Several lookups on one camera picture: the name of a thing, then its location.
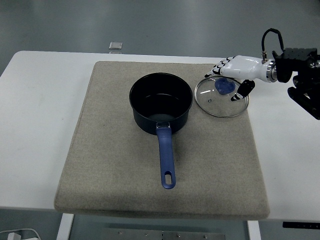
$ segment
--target gray floor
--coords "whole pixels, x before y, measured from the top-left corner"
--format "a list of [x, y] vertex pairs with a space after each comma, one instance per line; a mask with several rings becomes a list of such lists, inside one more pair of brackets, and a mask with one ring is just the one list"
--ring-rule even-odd
[[[0, 0], [0, 74], [18, 51], [108, 53], [111, 41], [123, 42], [123, 54], [260, 57], [261, 38], [268, 28], [281, 31], [285, 47], [320, 49], [320, 1]], [[269, 56], [272, 50], [280, 51], [276, 35], [267, 36], [266, 49]], [[59, 227], [61, 216], [52, 214], [1, 210], [0, 231], [41, 223], [43, 239], [54, 239], [45, 237]], [[70, 237], [80, 239], [80, 233], [89, 237], [86, 233], [101, 226], [109, 227], [111, 223], [156, 229], [193, 227], [204, 231], [221, 231], [224, 226], [230, 230], [229, 236], [246, 233], [243, 222], [228, 225], [214, 220], [153, 220], [146, 226], [131, 219], [79, 215]], [[302, 234], [299, 235], [295, 229], [283, 229], [281, 224], [281, 221], [263, 222], [262, 240], [292, 240], [297, 236], [320, 239], [318, 230], [298, 229]]]

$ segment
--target white robotic hand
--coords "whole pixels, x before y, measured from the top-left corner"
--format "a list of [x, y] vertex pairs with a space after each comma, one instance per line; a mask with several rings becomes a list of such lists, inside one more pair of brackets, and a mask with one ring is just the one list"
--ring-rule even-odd
[[255, 79], [274, 83], [277, 81], [275, 61], [269, 59], [263, 61], [261, 58], [251, 56], [233, 56], [220, 61], [209, 71], [205, 77], [221, 75], [226, 78], [244, 80], [239, 86], [232, 101], [240, 100], [249, 95], [255, 87]]

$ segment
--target white table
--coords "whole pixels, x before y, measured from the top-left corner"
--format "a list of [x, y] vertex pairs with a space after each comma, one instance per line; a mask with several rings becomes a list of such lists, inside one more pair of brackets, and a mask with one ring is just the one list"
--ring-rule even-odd
[[[0, 77], [0, 208], [54, 209], [59, 178], [96, 62], [214, 64], [219, 60], [16, 53]], [[289, 98], [287, 88], [292, 81], [255, 83], [248, 113], [270, 205], [269, 219], [318, 222], [320, 121]]]

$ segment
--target handle hole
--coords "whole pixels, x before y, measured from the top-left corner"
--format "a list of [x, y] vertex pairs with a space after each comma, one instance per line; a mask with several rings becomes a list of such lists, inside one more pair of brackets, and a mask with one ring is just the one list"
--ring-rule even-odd
[[172, 184], [171, 172], [169, 171], [165, 172], [164, 177], [165, 177], [165, 183], [168, 185], [171, 185]]

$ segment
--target white cable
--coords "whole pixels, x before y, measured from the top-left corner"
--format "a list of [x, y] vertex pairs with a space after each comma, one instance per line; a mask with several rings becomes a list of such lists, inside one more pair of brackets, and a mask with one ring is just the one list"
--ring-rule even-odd
[[5, 230], [5, 231], [0, 231], [0, 234], [3, 234], [3, 233], [7, 233], [7, 232], [17, 232], [17, 231], [26, 231], [26, 230], [30, 230], [30, 231], [34, 231], [37, 238], [39, 240], [41, 240], [41, 237], [39, 236], [39, 234], [37, 233], [36, 230], [34, 230], [33, 228], [21, 228], [21, 229], [13, 229], [13, 230]]

